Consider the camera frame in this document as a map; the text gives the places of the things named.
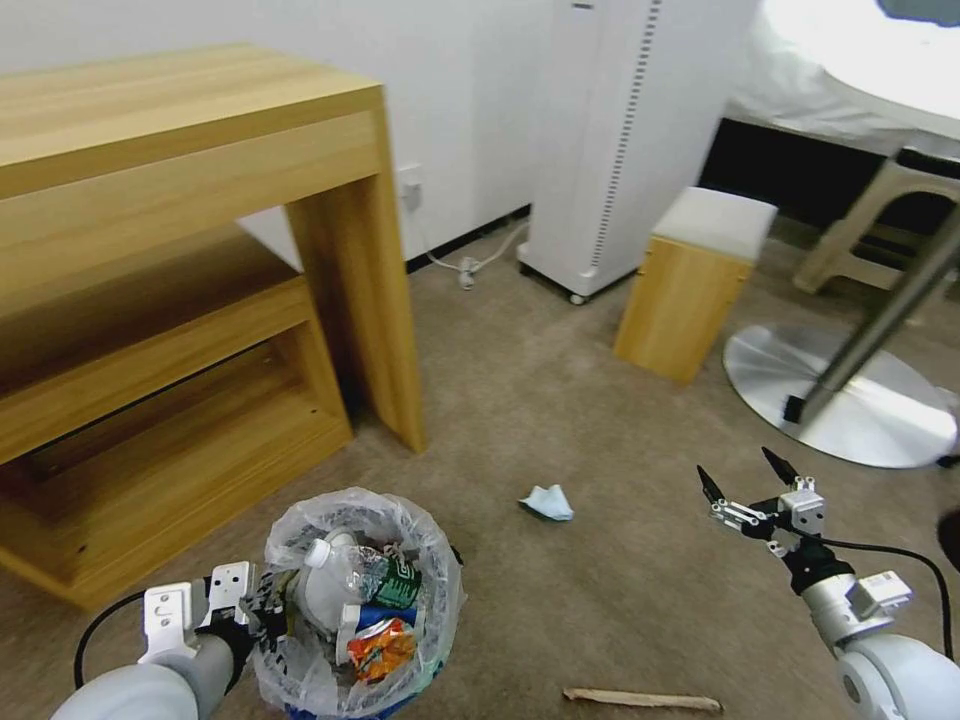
bottle label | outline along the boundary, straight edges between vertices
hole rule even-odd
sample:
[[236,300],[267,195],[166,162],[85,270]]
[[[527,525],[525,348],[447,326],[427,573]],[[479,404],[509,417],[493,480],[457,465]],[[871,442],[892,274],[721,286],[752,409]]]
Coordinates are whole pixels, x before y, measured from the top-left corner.
[[387,559],[390,567],[372,602],[383,607],[404,610],[416,602],[423,577],[399,552],[388,553]]

wooden shelf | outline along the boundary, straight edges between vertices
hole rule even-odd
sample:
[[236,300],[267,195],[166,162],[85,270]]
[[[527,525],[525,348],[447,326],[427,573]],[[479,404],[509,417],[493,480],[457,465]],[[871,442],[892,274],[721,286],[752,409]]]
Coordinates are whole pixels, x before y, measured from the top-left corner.
[[0,314],[0,463],[311,312],[303,279],[236,225],[37,291]]
[[[115,598],[347,442],[338,374],[424,449],[378,83],[244,45],[0,108],[0,566]],[[275,206],[303,276],[210,230]]]
[[0,559],[96,607],[349,442],[280,344],[0,467]]

power outlet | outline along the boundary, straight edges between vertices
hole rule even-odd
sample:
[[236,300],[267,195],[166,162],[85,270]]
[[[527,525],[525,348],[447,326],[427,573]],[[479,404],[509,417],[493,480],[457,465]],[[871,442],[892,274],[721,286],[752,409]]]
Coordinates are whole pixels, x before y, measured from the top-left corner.
[[423,202],[423,166],[420,163],[397,168],[397,192],[407,210],[420,207]]

floor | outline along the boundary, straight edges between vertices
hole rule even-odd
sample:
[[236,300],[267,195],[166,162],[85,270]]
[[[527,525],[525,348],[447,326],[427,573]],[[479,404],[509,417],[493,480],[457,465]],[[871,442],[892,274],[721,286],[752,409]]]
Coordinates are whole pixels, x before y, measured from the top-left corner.
[[[758,322],[849,327],[880,294],[837,283],[823,296],[789,277],[809,233],[779,222],[725,329]],[[484,257],[495,234],[456,253]],[[467,293],[454,273],[411,277],[429,450],[411,456],[375,421],[356,440],[172,561],[153,584],[197,577],[218,563],[258,559],[271,522],[296,500],[360,485],[407,496],[445,528],[465,561],[469,599],[449,665],[399,718],[681,717],[668,711],[565,701],[568,686],[719,699],[727,717],[852,717],[785,569],[759,543],[709,520],[695,465],[728,496],[778,492],[760,446],[815,475],[830,534],[929,553],[941,512],[960,504],[960,469],[879,471],[800,446],[767,426],[731,390],[718,343],[696,382],[669,382],[611,351],[627,298],[621,283],[584,307],[521,277],[509,254]],[[935,326],[907,329],[892,349],[935,383],[960,391],[960,304]],[[523,512],[534,484],[560,483],[567,524]],[[895,569],[916,597],[899,631],[939,647],[928,572],[900,558],[847,553],[864,574]],[[954,597],[960,575],[949,572]],[[955,604],[955,611],[960,610]],[[10,720],[48,717],[71,690],[74,645],[89,618],[0,576],[0,706]],[[105,624],[88,677],[142,652],[137,611]],[[248,674],[217,717],[281,718]]]

stool cushion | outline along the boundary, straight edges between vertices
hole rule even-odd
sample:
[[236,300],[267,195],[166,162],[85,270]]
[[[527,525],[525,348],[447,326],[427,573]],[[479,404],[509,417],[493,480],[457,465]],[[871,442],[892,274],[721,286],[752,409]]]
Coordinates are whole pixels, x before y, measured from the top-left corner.
[[653,234],[753,262],[767,239],[777,208],[730,193],[686,188]]

